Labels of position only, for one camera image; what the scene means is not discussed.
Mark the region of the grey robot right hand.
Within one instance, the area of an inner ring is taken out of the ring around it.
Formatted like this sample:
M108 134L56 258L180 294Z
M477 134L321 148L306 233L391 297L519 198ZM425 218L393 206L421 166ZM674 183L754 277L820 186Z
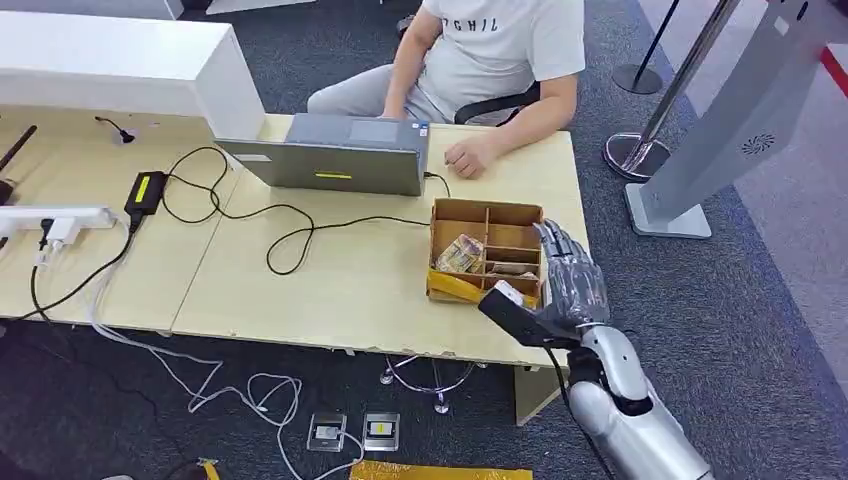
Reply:
M555 221L534 223L546 260L549 300L539 318L554 332L577 334L610 321L607 285L599 265Z

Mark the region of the person's left hand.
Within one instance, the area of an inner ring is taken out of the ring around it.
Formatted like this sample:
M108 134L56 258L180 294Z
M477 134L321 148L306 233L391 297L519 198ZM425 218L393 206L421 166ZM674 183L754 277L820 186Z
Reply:
M494 144L486 136L475 136L451 146L444 154L444 163L462 178L477 179L497 158Z

